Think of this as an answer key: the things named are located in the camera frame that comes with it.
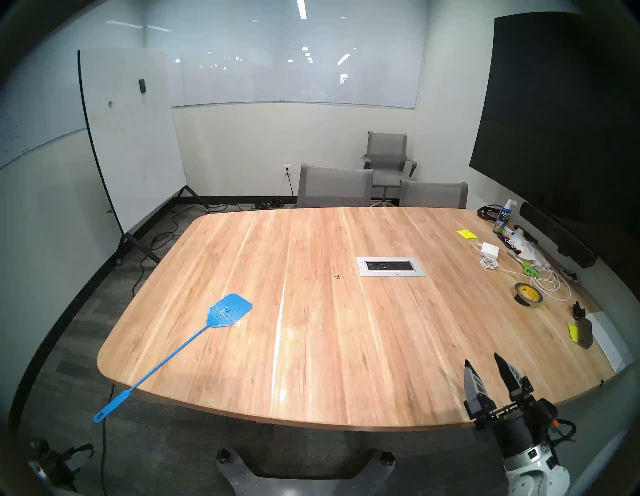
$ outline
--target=yellow sticky note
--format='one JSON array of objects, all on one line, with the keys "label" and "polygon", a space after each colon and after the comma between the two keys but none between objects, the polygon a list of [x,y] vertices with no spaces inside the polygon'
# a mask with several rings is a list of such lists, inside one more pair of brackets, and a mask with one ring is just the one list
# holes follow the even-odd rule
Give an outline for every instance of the yellow sticky note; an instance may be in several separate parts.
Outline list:
[{"label": "yellow sticky note", "polygon": [[456,231],[460,236],[462,236],[465,239],[475,239],[477,238],[477,236],[475,234],[473,234],[471,231],[467,230],[467,229],[463,229],[462,231]]},{"label": "yellow sticky note", "polygon": [[569,327],[569,334],[571,335],[571,341],[578,342],[578,328],[573,324],[567,324]]}]

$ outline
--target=tape roll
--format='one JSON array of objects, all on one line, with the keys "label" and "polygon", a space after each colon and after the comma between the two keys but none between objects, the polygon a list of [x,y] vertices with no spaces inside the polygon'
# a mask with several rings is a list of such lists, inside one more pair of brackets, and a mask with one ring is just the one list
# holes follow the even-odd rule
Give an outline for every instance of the tape roll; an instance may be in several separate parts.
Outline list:
[{"label": "tape roll", "polygon": [[516,300],[519,304],[524,305],[525,307],[530,307],[532,305],[539,305],[540,303],[542,303],[542,293],[540,293],[531,284],[518,282],[516,283],[514,288],[516,290],[516,296],[514,300]]}]

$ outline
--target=white cable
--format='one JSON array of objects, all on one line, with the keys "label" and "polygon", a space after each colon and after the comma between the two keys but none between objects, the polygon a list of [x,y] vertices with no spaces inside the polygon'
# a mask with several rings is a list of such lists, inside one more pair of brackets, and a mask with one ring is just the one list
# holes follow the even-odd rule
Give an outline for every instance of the white cable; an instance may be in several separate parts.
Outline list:
[{"label": "white cable", "polygon": [[[481,249],[482,249],[482,245],[480,243],[475,243],[475,242],[472,241],[471,245],[478,251],[481,251]],[[511,274],[519,275],[519,276],[525,276],[521,272],[514,272],[512,270],[503,269],[498,264],[498,261],[496,259],[491,258],[491,257],[481,257],[480,258],[480,265],[482,265],[482,267],[484,267],[485,269],[489,269],[489,270],[498,269],[499,271],[502,271],[502,272],[508,272],[508,273],[511,273]],[[540,272],[540,275],[543,275],[544,272],[548,273],[548,277],[539,277],[539,278],[538,277],[530,277],[529,278],[529,283],[532,286],[535,286],[542,294],[544,294],[548,298],[551,298],[552,300],[556,300],[556,301],[568,301],[571,298],[571,293],[572,293],[571,292],[571,286],[569,286],[569,283],[566,280],[564,280],[564,278],[560,274],[555,272],[550,267],[543,267],[541,265],[532,265],[532,267],[536,268],[538,270],[538,272]],[[569,290],[569,295],[566,298],[563,298],[563,299],[556,298],[554,296],[554,293],[556,291],[560,290],[560,288],[562,288],[561,281],[564,283],[566,288]]]}]

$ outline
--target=chair base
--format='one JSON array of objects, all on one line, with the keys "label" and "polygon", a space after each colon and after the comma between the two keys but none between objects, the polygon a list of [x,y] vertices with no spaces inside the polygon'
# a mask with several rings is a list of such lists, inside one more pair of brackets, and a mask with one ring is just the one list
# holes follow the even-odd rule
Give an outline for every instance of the chair base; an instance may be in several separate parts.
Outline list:
[{"label": "chair base", "polygon": [[371,207],[395,207],[390,200],[375,200],[371,202]]},{"label": "chair base", "polygon": [[256,476],[232,449],[218,451],[216,464],[237,496],[373,496],[396,466],[391,453],[378,451],[352,479],[271,479]]},{"label": "chair base", "polygon": [[374,184],[373,186],[371,186],[372,188],[383,188],[382,189],[382,200],[376,200],[373,201],[370,205],[370,207],[395,207],[395,205],[387,200],[387,189],[388,188],[401,188],[400,185],[398,186],[385,186],[384,184]]}]

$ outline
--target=spray bottle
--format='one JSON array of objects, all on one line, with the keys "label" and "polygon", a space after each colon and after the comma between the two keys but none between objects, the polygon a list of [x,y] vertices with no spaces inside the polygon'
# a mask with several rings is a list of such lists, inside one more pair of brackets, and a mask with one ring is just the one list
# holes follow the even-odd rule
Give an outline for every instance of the spray bottle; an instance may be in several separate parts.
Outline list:
[{"label": "spray bottle", "polygon": [[493,232],[496,234],[502,234],[504,228],[509,223],[509,217],[511,216],[511,207],[518,205],[518,202],[514,200],[508,200],[503,208],[500,209],[500,213],[498,214],[498,218],[495,221],[495,225],[493,226]]}]

